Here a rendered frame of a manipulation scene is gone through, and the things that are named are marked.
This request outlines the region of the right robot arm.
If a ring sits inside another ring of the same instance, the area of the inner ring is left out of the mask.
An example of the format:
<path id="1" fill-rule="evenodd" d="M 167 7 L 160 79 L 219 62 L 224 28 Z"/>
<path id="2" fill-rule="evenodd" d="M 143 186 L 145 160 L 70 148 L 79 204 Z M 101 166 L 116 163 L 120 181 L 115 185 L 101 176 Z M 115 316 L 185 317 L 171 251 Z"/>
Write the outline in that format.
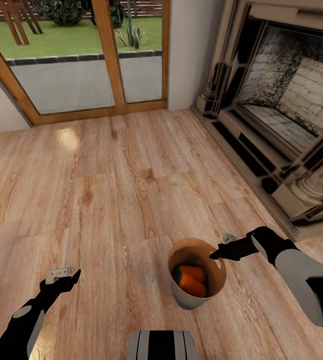
<path id="1" fill-rule="evenodd" d="M 323 264 L 311 258 L 289 239 L 276 235 L 266 226 L 257 227 L 246 238 L 225 233 L 218 249 L 210 253 L 210 259 L 240 261 L 247 255 L 261 253 L 273 264 L 296 298 L 309 320 L 323 327 Z"/>

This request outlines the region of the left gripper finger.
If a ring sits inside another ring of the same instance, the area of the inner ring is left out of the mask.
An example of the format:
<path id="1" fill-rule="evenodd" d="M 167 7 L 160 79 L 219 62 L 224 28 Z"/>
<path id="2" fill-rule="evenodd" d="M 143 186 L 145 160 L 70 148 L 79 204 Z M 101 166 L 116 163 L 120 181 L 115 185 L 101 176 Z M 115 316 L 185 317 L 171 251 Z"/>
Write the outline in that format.
<path id="1" fill-rule="evenodd" d="M 77 283 L 78 283 L 80 274 L 81 274 L 81 269 L 79 269 L 79 270 L 72 276 L 72 286 L 74 286 L 74 284 L 77 284 Z"/>

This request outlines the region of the trash can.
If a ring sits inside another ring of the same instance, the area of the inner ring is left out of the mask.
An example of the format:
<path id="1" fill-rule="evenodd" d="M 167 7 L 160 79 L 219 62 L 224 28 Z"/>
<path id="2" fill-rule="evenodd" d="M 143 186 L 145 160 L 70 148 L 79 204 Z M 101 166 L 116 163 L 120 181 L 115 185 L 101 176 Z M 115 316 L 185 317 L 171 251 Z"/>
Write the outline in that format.
<path id="1" fill-rule="evenodd" d="M 226 265 L 221 256 L 218 257 L 221 268 L 209 255 L 216 249 L 198 238 L 185 238 L 176 242 L 168 254 L 167 266 L 175 302 L 185 310 L 193 310 L 217 296 L 224 288 L 227 280 Z M 174 283 L 177 266 L 199 267 L 204 270 L 206 298 L 198 298 L 185 293 Z"/>

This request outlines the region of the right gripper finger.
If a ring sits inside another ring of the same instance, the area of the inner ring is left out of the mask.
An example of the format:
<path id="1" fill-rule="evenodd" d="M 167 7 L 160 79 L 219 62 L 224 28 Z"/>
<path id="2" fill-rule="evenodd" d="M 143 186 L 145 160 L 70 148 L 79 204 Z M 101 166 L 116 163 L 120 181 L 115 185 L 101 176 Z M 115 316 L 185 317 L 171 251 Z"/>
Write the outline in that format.
<path id="1" fill-rule="evenodd" d="M 218 259 L 218 257 L 222 256 L 222 250 L 221 248 L 216 249 L 216 251 L 210 253 L 209 258 L 210 259 Z"/>

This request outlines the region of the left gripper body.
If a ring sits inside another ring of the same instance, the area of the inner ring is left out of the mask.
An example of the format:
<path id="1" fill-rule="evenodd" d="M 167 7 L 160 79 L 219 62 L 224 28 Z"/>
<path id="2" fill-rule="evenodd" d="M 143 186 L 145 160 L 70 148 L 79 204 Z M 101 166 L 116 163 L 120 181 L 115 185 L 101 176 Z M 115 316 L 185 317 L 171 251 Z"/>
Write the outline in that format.
<path id="1" fill-rule="evenodd" d="M 46 284 L 46 280 L 42 280 L 39 284 L 40 293 L 47 292 L 52 295 L 53 302 L 58 298 L 61 293 L 70 292 L 73 288 L 72 276 L 60 277 L 53 284 Z"/>

